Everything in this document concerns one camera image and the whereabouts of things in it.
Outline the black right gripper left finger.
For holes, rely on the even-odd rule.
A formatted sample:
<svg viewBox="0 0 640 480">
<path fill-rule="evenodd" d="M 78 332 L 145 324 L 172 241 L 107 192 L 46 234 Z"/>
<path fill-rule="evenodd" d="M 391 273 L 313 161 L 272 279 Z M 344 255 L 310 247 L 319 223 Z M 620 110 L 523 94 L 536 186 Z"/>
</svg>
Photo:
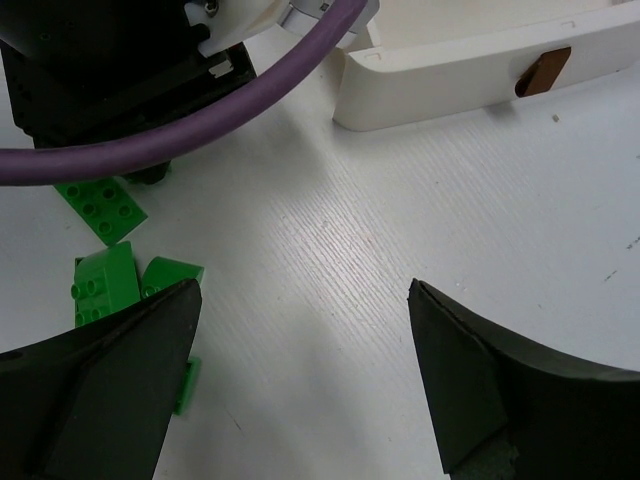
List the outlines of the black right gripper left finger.
<svg viewBox="0 0 640 480">
<path fill-rule="evenodd" d="M 202 306 L 183 280 L 1 355 L 4 479 L 150 479 Z"/>
</svg>

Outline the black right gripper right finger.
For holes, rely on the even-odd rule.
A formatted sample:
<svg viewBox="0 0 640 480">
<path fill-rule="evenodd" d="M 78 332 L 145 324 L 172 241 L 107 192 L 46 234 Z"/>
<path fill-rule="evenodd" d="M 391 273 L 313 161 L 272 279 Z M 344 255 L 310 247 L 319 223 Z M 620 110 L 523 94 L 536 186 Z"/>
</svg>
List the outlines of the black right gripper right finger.
<svg viewBox="0 0 640 480">
<path fill-rule="evenodd" d="M 452 479 L 635 479 L 639 375 L 506 329 L 421 280 L 410 323 Z"/>
</svg>

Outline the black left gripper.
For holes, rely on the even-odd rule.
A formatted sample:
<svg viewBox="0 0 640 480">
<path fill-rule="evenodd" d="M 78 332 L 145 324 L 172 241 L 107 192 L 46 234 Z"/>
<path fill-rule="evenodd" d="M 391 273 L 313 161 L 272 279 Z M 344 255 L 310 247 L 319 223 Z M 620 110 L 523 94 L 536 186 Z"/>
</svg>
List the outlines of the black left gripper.
<svg viewBox="0 0 640 480">
<path fill-rule="evenodd" d="M 187 1 L 4 1 L 1 62 L 35 148 L 125 138 L 185 118 L 255 79 L 238 43 L 210 57 Z"/>
</svg>

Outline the green 2x2 lego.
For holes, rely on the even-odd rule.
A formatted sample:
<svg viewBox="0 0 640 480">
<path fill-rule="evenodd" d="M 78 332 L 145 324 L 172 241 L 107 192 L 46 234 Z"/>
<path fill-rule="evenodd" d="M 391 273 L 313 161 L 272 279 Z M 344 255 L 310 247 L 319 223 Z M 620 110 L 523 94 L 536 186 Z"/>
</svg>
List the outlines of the green 2x2 lego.
<svg viewBox="0 0 640 480">
<path fill-rule="evenodd" d="M 141 297 L 148 298 L 182 280 L 195 279 L 200 283 L 205 268 L 165 257 L 155 257 L 145 269 L 141 280 Z"/>
<path fill-rule="evenodd" d="M 141 300 L 138 274 L 129 241 L 76 258 L 71 297 L 75 327 L 82 327 Z"/>
</svg>

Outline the green 2x2 lego brick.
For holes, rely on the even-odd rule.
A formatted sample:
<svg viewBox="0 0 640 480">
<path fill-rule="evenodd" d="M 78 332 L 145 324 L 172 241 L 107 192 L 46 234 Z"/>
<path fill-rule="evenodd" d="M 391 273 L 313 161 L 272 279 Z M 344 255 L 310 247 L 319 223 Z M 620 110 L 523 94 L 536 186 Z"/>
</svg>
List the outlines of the green 2x2 lego brick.
<svg viewBox="0 0 640 480">
<path fill-rule="evenodd" d="M 114 178 L 57 184 L 53 188 L 107 247 L 119 243 L 147 219 Z"/>
</svg>

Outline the white bottom drawer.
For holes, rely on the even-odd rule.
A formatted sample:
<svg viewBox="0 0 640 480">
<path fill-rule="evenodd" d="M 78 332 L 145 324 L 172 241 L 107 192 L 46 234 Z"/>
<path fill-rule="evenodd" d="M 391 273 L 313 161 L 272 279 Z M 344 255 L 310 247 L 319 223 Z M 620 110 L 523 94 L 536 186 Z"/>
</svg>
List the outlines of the white bottom drawer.
<svg viewBox="0 0 640 480">
<path fill-rule="evenodd" d="M 383 1 L 346 54 L 333 118 L 364 132 L 516 100 L 527 68 L 564 47 L 549 91 L 632 66 L 638 2 Z"/>
</svg>

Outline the brown bottom drawer tab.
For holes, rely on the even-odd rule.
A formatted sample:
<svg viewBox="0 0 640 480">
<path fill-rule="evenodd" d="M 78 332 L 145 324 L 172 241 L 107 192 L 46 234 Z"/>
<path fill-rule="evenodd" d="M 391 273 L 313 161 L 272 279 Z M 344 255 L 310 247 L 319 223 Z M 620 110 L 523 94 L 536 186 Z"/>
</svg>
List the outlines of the brown bottom drawer tab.
<svg viewBox="0 0 640 480">
<path fill-rule="evenodd" d="M 524 98 L 548 92 L 562 72 L 571 52 L 571 47 L 564 47 L 541 54 L 516 82 L 515 95 Z"/>
</svg>

